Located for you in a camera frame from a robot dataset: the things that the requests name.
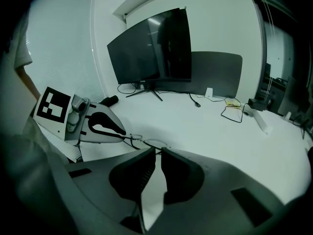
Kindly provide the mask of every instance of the monitor stand leg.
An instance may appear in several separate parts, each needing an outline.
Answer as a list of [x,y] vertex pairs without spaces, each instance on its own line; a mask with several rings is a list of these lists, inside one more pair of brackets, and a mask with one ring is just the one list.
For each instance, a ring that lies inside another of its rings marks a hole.
[[141,93],[145,93],[145,92],[152,92],[158,99],[163,101],[162,98],[158,94],[156,94],[155,90],[152,90],[152,89],[144,89],[142,91],[139,91],[139,92],[136,92],[134,94],[131,94],[131,95],[127,96],[127,97],[135,96],[135,95],[138,95],[138,94],[141,94]]

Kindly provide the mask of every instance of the black monitor screen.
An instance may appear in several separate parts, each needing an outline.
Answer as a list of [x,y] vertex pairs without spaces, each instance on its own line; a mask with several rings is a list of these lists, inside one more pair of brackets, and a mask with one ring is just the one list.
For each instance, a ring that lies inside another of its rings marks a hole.
[[129,28],[108,50],[119,84],[142,80],[191,80],[186,9],[173,9]]

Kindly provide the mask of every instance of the white desk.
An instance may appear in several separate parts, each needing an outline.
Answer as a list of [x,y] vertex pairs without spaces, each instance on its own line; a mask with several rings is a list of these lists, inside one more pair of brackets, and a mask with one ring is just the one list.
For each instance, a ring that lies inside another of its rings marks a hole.
[[[228,162],[268,187],[285,204],[302,195],[311,181],[307,151],[313,142],[307,134],[302,140],[299,127],[278,115],[261,112],[273,126],[267,136],[252,117],[244,115],[242,123],[221,117],[223,101],[213,103],[193,96],[202,106],[197,108],[186,94],[161,94],[163,102],[152,93],[117,96],[119,102],[110,108],[128,134],[142,134],[144,139],[159,139],[172,148]],[[235,109],[224,114],[237,120],[241,116]],[[123,142],[83,143],[81,149],[84,161],[134,150]]]

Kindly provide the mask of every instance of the shirt sleeve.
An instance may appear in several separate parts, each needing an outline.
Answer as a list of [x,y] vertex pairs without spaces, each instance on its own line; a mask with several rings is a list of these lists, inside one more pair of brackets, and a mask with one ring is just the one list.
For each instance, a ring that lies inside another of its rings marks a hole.
[[26,45],[26,31],[28,27],[28,12],[26,12],[19,23],[19,34],[18,34],[18,46],[16,50],[14,68],[26,66],[31,64],[33,61],[29,55]]

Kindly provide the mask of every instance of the person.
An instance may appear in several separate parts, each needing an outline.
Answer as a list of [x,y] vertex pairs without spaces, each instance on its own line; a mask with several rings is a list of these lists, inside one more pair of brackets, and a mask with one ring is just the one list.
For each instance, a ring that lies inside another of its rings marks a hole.
[[[67,157],[48,141],[32,118],[35,106],[33,102],[36,103],[39,100],[40,93],[24,68],[32,63],[26,45],[28,14],[29,11],[20,18],[2,55],[0,64],[0,134],[21,135],[23,138],[37,143],[43,151],[57,153],[63,163],[68,164]],[[23,105],[21,101],[28,101],[28,105]],[[27,109],[33,110],[31,114],[27,113]]]

